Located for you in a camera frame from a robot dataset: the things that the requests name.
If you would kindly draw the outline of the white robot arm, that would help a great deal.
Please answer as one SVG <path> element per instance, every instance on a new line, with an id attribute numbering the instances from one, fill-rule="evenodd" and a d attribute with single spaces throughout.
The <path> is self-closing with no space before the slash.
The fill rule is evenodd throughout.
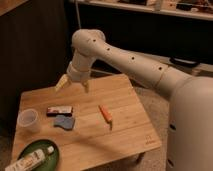
<path id="1" fill-rule="evenodd" d="M 213 171 L 213 78 L 112 46 L 98 29 L 79 29 L 71 42 L 74 55 L 57 90 L 87 86 L 93 63 L 106 62 L 169 101 L 166 171 Z"/>

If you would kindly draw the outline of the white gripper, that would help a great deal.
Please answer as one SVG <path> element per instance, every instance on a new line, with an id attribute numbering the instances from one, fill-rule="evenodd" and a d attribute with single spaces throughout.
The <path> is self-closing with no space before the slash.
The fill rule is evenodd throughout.
<path id="1" fill-rule="evenodd" d="M 84 91 L 86 93 L 89 92 L 89 78 L 90 78 L 91 71 L 80 71 L 76 69 L 72 63 L 69 63 L 66 74 L 62 75 L 59 79 L 58 83 L 55 86 L 55 91 L 58 92 L 64 86 L 69 84 L 69 78 L 72 82 L 82 82 L 82 86 L 84 87 Z"/>

